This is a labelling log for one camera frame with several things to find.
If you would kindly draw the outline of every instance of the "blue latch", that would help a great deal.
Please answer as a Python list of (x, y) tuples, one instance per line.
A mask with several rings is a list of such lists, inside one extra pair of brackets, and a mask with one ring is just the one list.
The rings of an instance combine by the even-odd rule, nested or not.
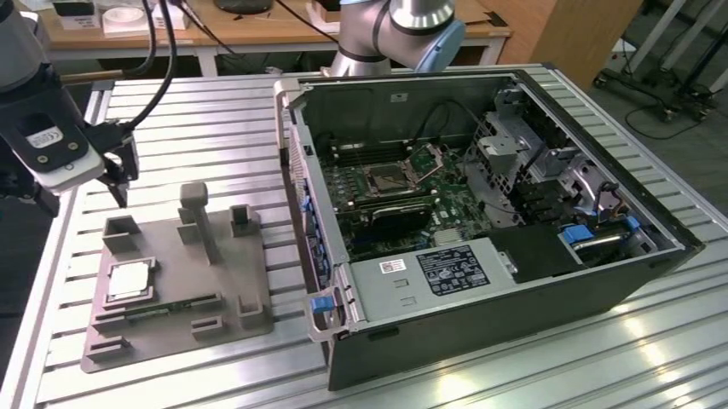
[(634, 230), (637, 230), (639, 228), (639, 222), (637, 221), (637, 219), (634, 218), (634, 216), (627, 216), (626, 217), (626, 227), (629, 228), (629, 231), (633, 232)]
[(594, 234), (589, 231), (589, 228), (583, 224), (569, 226), (563, 229), (563, 239), (570, 245), (593, 238)]
[(331, 296), (315, 297), (309, 299), (309, 310), (313, 312), (313, 314), (333, 311), (335, 307), (333, 297)]
[(309, 210), (309, 195), (303, 196), (303, 203), (300, 204), (300, 211)]

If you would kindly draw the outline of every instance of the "circuit board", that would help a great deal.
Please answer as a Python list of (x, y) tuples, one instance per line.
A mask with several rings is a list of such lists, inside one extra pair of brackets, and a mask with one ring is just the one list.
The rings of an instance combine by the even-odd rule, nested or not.
[[(467, 240), (490, 230), (459, 166), (462, 154), (442, 153), (428, 143), (410, 151), (402, 161), (323, 169), (352, 261), (434, 247), (443, 238)], [(394, 226), (372, 234), (376, 221), (383, 228), (388, 222)]]

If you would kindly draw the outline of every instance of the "metal slotted surface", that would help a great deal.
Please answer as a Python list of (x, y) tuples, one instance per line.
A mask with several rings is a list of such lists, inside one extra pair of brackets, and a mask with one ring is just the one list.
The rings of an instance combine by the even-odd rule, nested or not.
[[(128, 210), (102, 187), (70, 207), (22, 403), (97, 407), (507, 408), (723, 406), (728, 402), (728, 231), (725, 219), (557, 73), (523, 68), (679, 221), (707, 244), (671, 275), (590, 319), (336, 393), (320, 348), (305, 336), (303, 277), (275, 158), (276, 77), (174, 82), (136, 132), (141, 178)], [(129, 118), (157, 82), (94, 95), (98, 119)], [(275, 330), (271, 334), (88, 375), (78, 359), (108, 216), (172, 217), (180, 183), (208, 184), (209, 210), (248, 203), (264, 224)]]

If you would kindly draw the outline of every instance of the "floor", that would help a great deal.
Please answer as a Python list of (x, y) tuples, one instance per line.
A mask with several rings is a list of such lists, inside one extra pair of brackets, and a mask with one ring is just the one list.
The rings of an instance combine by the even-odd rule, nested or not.
[[(647, 36), (647, 32), (658, 20), (661, 11), (651, 15), (637, 16), (625, 36), (635, 45)], [(669, 30), (654, 47), (651, 60), (642, 63), (637, 74), (654, 66), (658, 55), (685, 25), (673, 21)], [(707, 47), (710, 37), (699, 36), (693, 47), (685, 53), (677, 72), (685, 76), (689, 65), (699, 57)], [(709, 84), (728, 66), (728, 48), (723, 47), (705, 71), (701, 80)], [(61, 66), (64, 72), (93, 71), (96, 63)], [(73, 99), (85, 105), (89, 87), (72, 89)], [(605, 108), (609, 114), (622, 122), (625, 114), (634, 108), (651, 103), (643, 95), (630, 91), (618, 84), (607, 84), (606, 89), (591, 89), (589, 95)], [(718, 109), (728, 112), (728, 95), (715, 96)], [(686, 118), (673, 123), (661, 123), (647, 112), (638, 112), (633, 124), (650, 135), (667, 135), (694, 125)], [(723, 130), (728, 129), (728, 116), (713, 112), (705, 121), (693, 129), (667, 141), (653, 141), (639, 137), (647, 148), (659, 159), (682, 176), (695, 190), (705, 196), (722, 213), (728, 213), (728, 144)], [(32, 284), (34, 270), (42, 253), (42, 243), (49, 228), (49, 218), (29, 205), (10, 200), (0, 200), (0, 382), (3, 366), (12, 351), (12, 342), (18, 328), (18, 316), (25, 306), (26, 294)]]

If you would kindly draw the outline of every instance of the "black cable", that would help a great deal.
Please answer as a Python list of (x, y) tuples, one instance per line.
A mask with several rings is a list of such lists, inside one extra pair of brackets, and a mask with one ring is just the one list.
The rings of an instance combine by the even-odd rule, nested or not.
[(333, 37), (331, 37), (331, 35), (324, 32), (323, 30), (320, 30), (316, 26), (313, 26), (284, 3), (283, 3), (283, 0), (275, 0), (275, 3), (277, 3), (280, 5), (280, 7), (283, 9), (287, 10), (287, 12), (289, 14), (293, 15), (293, 17), (305, 25), (308, 26), (309, 28), (312, 28), (317, 34), (320, 34), (323, 37), (328, 38), (333, 43), (339, 43), (339, 40), (336, 40)]
[(166, 40), (169, 41), (169, 63), (166, 64), (166, 73), (164, 74), (164, 79), (161, 80), (161, 84), (158, 85), (158, 89), (157, 89), (157, 92), (154, 93), (154, 96), (150, 98), (149, 103), (146, 104), (141, 112), (138, 112), (136, 117), (122, 125), (129, 131), (136, 128), (136, 126), (148, 117), (150, 111), (157, 106), (158, 101), (161, 100), (161, 97), (164, 96), (164, 93), (169, 89), (169, 84), (172, 83), (173, 74), (176, 73), (176, 69), (177, 69), (177, 44), (173, 38), (172, 18), (169, 17), (169, 9), (166, 7), (166, 2), (165, 1), (158, 2), (158, 7), (161, 7), (161, 17), (164, 19), (164, 30), (166, 31)]
[(478, 115), (475, 115), (475, 112), (472, 112), (472, 110), (468, 107), (466, 107), (460, 101), (447, 98), (444, 100), (434, 102), (430, 105), (430, 108), (427, 109), (427, 112), (424, 113), (424, 118), (423, 118), (422, 122), (419, 123), (418, 130), (416, 130), (414, 136), (411, 137), (410, 145), (414, 145), (414, 143), (422, 137), (422, 134), (424, 133), (424, 128), (427, 126), (427, 123), (430, 122), (430, 119), (432, 118), (432, 115), (434, 115), (434, 112), (436, 111), (436, 108), (444, 106), (446, 104), (451, 104), (451, 105), (456, 106), (458, 108), (460, 108), (463, 110), (463, 112), (467, 113), (467, 115), (470, 116), (472, 122), (475, 122), (478, 127), (486, 128), (486, 125), (479, 120)]
[(622, 56), (625, 58), (625, 63), (626, 63), (625, 73), (626, 75), (629, 75), (629, 78), (634, 78), (634, 72), (631, 72), (631, 66), (629, 65), (629, 58), (626, 58), (626, 41), (623, 38), (621, 38), (619, 41), (622, 42)]
[(639, 107), (639, 108), (635, 108), (633, 110), (630, 110), (626, 115), (625, 115), (625, 122), (626, 122), (626, 125), (631, 128), (631, 130), (634, 132), (637, 132), (639, 135), (642, 135), (645, 138), (647, 139), (653, 139), (655, 141), (666, 141), (667, 139), (671, 139), (674, 138), (675, 136), (681, 135), (682, 133), (685, 133), (687, 130), (693, 129), (693, 128), (697, 128), (702, 122), (698, 122), (697, 124), (694, 125), (690, 125), (687, 127), (685, 127), (683, 129), (678, 130), (677, 132), (674, 132), (673, 134), (669, 134), (666, 136), (653, 136), (650, 134), (646, 134), (643, 133), (641, 130), (638, 130), (634, 125), (631, 124), (631, 122), (629, 122), (629, 117), (638, 111), (643, 111), (645, 109), (649, 109), (649, 108), (654, 108), (654, 107), (658, 107), (661, 104), (654, 104), (654, 105), (646, 105), (643, 107)]
[(642, 132), (641, 130), (638, 130), (634, 125), (631, 124), (631, 122), (629, 121), (629, 117), (638, 111), (643, 111), (645, 109), (650, 109), (650, 108), (655, 108), (655, 107), (661, 107), (662, 109), (665, 108), (665, 105), (662, 104), (662, 100), (659, 100), (659, 98), (657, 98), (650, 92), (645, 91), (643, 89), (638, 89), (635, 87), (633, 87), (631, 85), (629, 85), (626, 82), (621, 81), (618, 78), (613, 78), (619, 84), (622, 84), (627, 89), (631, 89), (637, 92), (639, 92), (641, 94), (649, 96), (653, 100), (654, 100), (654, 104), (653, 105), (645, 105), (642, 107), (638, 107), (638, 108), (634, 108), (631, 111), (629, 111), (625, 115), (625, 123), (626, 125), (631, 128), (631, 130), (634, 132), (637, 132), (639, 135), (642, 135), (645, 138), (647, 139), (653, 139), (655, 141), (665, 141), (667, 139), (671, 139), (674, 138), (675, 136), (681, 135), (683, 132), (686, 132), (687, 130), (695, 128), (697, 126), (701, 125), (701, 122), (698, 122), (697, 124), (694, 125), (690, 125), (687, 126), (686, 128), (683, 128), (682, 130), (679, 130), (678, 132), (670, 134), (670, 135), (666, 135), (666, 136), (653, 136), (650, 134), (646, 134), (645, 132)]
[(524, 163), (523, 169), (520, 169), (520, 171), (518, 171), (520, 176), (523, 176), (524, 173), (527, 172), (527, 170), (531, 168), (532, 164), (535, 163), (535, 159), (538, 159), (538, 157), (540, 156), (540, 154), (546, 150), (546, 147), (547, 147), (546, 142), (540, 143), (540, 146), (535, 150), (535, 153), (532, 154), (531, 158), (527, 159), (527, 162)]
[(150, 15), (149, 0), (141, 0), (141, 5), (144, 6), (146, 26), (149, 27), (149, 53), (146, 54), (146, 59), (137, 67), (122, 70), (124, 75), (128, 77), (144, 75), (149, 71), (154, 57), (157, 56), (157, 30), (154, 29), (154, 21)]
[[(694, 15), (695, 18), (699, 17), (699, 15), (702, 14), (702, 11), (705, 11), (705, 8), (707, 7), (707, 5), (711, 3), (711, 0), (705, 0), (705, 3), (702, 4), (701, 6), (701, 9), (699, 11), (697, 12), (697, 14)], [(659, 59), (658, 59), (658, 63), (657, 65), (661, 66), (662, 63), (663, 63), (663, 57), (667, 56), (667, 54), (670, 53), (671, 51), (671, 47), (674, 47), (674, 44), (677, 42), (677, 40), (685, 35), (686, 31), (690, 29), (690, 26), (685, 27), (685, 29), (679, 32), (679, 34), (677, 36), (674, 36), (674, 38), (671, 39), (670, 41), (670, 45), (667, 45), (667, 49), (663, 51), (663, 53), (659, 55)]]
[(504, 212), (504, 213), (510, 213), (511, 215), (519, 215), (519, 214), (520, 214), (519, 211), (504, 210), (502, 207), (498, 207), (498, 206), (495, 206), (495, 205), (487, 203), (484, 200), (480, 200), (480, 201), (482, 201), (482, 203), (486, 204), (486, 206), (490, 206), (490, 207), (492, 207), (494, 209), (496, 209), (496, 210), (499, 210), (499, 211), (502, 211), (502, 212)]
[(200, 18), (199, 14), (195, 12), (192, 7), (181, 2), (178, 6), (181, 13), (187, 16), (189, 21), (192, 21), (192, 24), (196, 26), (200, 32), (212, 40), (217, 45), (235, 57), (240, 59), (240, 63), (244, 64), (243, 71), (244, 72), (252, 72), (252, 69), (248, 66), (248, 62), (244, 60), (245, 56), (243, 54), (236, 53), (229, 46), (223, 42), (223, 40), (219, 39), (219, 37), (215, 35), (209, 27), (203, 23), (203, 19)]

